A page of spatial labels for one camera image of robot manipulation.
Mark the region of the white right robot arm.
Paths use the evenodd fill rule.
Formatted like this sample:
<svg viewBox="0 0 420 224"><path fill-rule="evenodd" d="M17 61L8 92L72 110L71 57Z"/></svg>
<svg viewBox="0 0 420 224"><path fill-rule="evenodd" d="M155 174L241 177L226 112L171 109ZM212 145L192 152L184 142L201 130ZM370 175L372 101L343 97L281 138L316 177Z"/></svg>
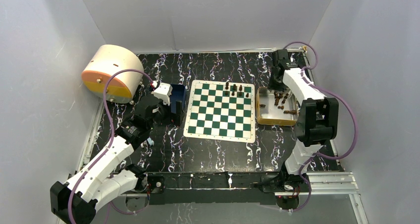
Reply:
<svg viewBox="0 0 420 224"><path fill-rule="evenodd" d="M288 90L300 105L294 149L278 176L270 179L280 189L292 191L307 180L308 163L316 152L336 137L339 103L314 87L305 71L290 60L287 49L273 52L272 63L268 87L277 93Z"/></svg>

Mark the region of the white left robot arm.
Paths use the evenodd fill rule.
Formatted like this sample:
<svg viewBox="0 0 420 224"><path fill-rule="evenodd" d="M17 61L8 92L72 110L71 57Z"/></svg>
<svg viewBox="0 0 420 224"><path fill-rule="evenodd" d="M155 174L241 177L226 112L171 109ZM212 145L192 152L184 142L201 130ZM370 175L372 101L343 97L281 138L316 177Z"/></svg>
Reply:
<svg viewBox="0 0 420 224"><path fill-rule="evenodd" d="M108 144L83 170L65 183L50 188L51 212L67 224L89 224L97 211L120 194L148 189L145 171L129 165L113 178L112 171L149 137L155 125L180 126L185 110L185 92L169 95L169 104L156 93L143 96L131 117L113 131Z"/></svg>

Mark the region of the black base frame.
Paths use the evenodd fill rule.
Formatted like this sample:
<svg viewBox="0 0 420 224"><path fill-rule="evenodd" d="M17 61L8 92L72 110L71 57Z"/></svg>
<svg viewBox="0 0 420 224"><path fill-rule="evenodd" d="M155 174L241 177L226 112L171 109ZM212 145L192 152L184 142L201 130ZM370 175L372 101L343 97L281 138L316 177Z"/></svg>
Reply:
<svg viewBox="0 0 420 224"><path fill-rule="evenodd" d="M275 172L158 172L148 174L151 204L257 203L295 209L303 203L306 174Z"/></svg>

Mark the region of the aluminium rail frame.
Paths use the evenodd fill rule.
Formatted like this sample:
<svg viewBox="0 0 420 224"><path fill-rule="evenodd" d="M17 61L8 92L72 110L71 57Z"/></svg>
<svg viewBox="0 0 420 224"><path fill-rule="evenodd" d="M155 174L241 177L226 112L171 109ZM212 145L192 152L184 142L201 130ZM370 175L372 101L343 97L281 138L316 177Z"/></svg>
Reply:
<svg viewBox="0 0 420 224"><path fill-rule="evenodd" d="M352 172L307 172L313 195L358 194L359 188Z"/></svg>

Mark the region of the beige rectangular tin tray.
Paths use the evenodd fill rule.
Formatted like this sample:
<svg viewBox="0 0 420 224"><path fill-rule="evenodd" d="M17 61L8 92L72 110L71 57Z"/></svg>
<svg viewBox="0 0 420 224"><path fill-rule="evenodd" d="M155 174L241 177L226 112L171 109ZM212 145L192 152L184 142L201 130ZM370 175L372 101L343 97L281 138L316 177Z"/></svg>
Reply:
<svg viewBox="0 0 420 224"><path fill-rule="evenodd" d="M277 106L274 105L274 93L282 93L284 96L289 94L288 99L282 104L280 99ZM260 108L260 104L264 104L265 108ZM279 125L294 126L298 119L297 114L284 114L283 111L296 110L298 112L298 103L295 96L290 90L275 91L268 87L259 87L256 98L257 123L261 125Z"/></svg>

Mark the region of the small white blue clip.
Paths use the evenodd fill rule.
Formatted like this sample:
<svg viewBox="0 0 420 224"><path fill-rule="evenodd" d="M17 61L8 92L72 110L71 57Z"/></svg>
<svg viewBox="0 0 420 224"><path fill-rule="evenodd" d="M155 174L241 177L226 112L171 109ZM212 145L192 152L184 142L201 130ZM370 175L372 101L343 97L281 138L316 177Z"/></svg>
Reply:
<svg viewBox="0 0 420 224"><path fill-rule="evenodd" d="M153 145L154 145L154 140L151 137L147 138L144 142L141 143L142 148L149 147L149 146L152 147Z"/></svg>

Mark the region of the green white chess board mat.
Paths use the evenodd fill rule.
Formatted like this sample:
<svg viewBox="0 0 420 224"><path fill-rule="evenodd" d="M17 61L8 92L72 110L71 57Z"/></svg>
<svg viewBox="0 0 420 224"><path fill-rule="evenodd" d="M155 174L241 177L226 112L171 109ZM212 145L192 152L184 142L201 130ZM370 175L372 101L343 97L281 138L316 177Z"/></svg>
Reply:
<svg viewBox="0 0 420 224"><path fill-rule="evenodd" d="M189 138L254 143L256 140L255 86L249 83L194 80L190 87L183 135ZM236 84L235 95L231 96ZM242 85L242 97L238 97Z"/></svg>

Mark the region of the blue square tray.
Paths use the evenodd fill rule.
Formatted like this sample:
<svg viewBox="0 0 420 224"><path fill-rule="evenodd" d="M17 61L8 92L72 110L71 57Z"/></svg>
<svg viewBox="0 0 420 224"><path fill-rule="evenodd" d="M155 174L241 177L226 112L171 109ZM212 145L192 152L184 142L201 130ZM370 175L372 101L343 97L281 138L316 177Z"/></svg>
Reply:
<svg viewBox="0 0 420 224"><path fill-rule="evenodd" d="M186 87L181 84L171 84L172 91L170 98L170 118L174 125L180 126L185 114Z"/></svg>

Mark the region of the cream orange cylindrical drum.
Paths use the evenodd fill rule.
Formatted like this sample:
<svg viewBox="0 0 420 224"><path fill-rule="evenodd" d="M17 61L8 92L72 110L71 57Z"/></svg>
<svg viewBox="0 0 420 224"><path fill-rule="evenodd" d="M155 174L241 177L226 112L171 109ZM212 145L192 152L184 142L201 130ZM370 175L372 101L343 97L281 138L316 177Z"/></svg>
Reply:
<svg viewBox="0 0 420 224"><path fill-rule="evenodd" d="M102 45L81 73L84 85L95 95L103 97L109 78L125 69L144 71L139 58L130 50L117 45ZM130 102L143 75L124 72L114 77L106 90L106 100L119 104Z"/></svg>

